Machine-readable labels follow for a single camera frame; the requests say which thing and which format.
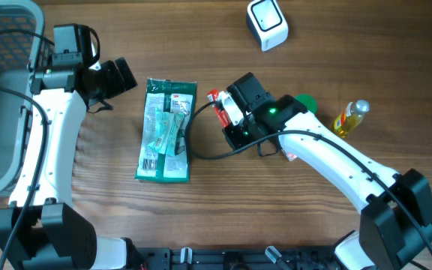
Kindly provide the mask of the red sachet stick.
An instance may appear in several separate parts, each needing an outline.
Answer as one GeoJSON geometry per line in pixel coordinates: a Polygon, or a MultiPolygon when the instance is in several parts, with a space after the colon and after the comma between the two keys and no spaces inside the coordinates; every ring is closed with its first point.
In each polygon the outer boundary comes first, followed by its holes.
{"type": "MultiPolygon", "coordinates": [[[[210,102],[213,101],[218,101],[219,99],[219,91],[214,88],[211,91],[208,92],[207,97],[209,99],[210,102]]],[[[222,105],[217,105],[217,104],[213,104],[212,105],[219,122],[221,123],[223,128],[226,128],[227,126],[229,126],[231,124],[230,118],[227,115],[227,112],[224,110],[222,105]]]]}

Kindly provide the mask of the orange Kleenex tissue pack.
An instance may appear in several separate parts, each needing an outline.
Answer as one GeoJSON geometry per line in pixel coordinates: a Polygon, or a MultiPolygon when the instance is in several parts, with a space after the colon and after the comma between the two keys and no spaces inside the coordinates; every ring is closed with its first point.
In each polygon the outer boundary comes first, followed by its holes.
{"type": "Polygon", "coordinates": [[[286,156],[286,158],[287,158],[288,161],[294,161],[295,159],[298,158],[298,157],[297,157],[295,154],[293,154],[293,153],[290,153],[290,152],[287,152],[287,151],[284,151],[284,150],[283,150],[283,153],[284,153],[284,155],[286,156]]]}

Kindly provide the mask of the green white gloves packet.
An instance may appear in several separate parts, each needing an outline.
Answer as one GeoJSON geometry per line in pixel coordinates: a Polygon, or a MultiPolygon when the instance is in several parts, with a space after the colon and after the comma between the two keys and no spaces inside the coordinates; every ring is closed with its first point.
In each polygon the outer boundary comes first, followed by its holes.
{"type": "Polygon", "coordinates": [[[194,114],[196,93],[197,84],[195,82],[153,78],[147,80],[142,142],[135,179],[159,183],[185,183],[189,181],[185,129],[194,114]],[[186,115],[178,132],[174,157],[158,154],[148,147],[155,132],[156,109],[186,115]]]}

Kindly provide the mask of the mint green wipes packet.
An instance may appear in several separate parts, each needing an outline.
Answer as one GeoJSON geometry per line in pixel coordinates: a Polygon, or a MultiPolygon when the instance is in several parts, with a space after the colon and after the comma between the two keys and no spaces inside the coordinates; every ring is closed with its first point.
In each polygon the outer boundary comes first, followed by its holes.
{"type": "Polygon", "coordinates": [[[156,109],[155,132],[148,147],[158,154],[174,157],[176,155],[178,133],[185,116],[183,112],[164,112],[161,109],[156,109]]]}

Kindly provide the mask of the green lid white jar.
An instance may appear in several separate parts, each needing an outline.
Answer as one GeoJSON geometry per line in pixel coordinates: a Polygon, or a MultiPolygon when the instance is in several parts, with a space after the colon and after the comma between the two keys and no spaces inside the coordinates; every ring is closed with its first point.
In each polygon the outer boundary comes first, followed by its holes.
{"type": "Polygon", "coordinates": [[[299,101],[300,103],[304,104],[309,111],[311,111],[313,114],[317,113],[317,101],[314,97],[312,97],[309,94],[299,94],[295,96],[295,99],[299,101]]]}

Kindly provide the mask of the yellow oil bottle silver cap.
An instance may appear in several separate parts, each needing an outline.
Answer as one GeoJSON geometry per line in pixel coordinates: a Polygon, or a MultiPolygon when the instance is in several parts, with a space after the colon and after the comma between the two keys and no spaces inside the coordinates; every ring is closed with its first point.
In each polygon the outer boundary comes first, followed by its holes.
{"type": "Polygon", "coordinates": [[[349,133],[361,124],[369,111],[370,105],[366,100],[350,102],[331,124],[332,132],[340,138],[348,137],[349,133]]]}

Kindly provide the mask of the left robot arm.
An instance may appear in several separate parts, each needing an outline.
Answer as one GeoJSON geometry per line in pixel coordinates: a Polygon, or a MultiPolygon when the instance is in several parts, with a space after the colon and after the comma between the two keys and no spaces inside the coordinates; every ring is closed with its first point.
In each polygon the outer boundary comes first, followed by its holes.
{"type": "Polygon", "coordinates": [[[99,236],[73,207],[77,136],[90,106],[134,88],[123,58],[101,62],[93,28],[57,25],[54,53],[30,73],[32,123],[22,172],[0,208],[1,263],[15,269],[146,269],[129,238],[99,236]]]}

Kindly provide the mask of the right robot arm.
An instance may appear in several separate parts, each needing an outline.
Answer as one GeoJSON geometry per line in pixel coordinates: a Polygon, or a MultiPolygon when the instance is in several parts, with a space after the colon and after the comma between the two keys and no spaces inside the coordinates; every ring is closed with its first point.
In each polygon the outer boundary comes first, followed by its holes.
{"type": "Polygon", "coordinates": [[[432,253],[432,191],[415,169],[400,174],[322,125],[291,95],[275,99],[247,73],[217,96],[235,128],[226,138],[234,149],[266,140],[329,180],[360,215],[359,228],[334,247],[346,269],[402,269],[423,250],[432,253]]]}

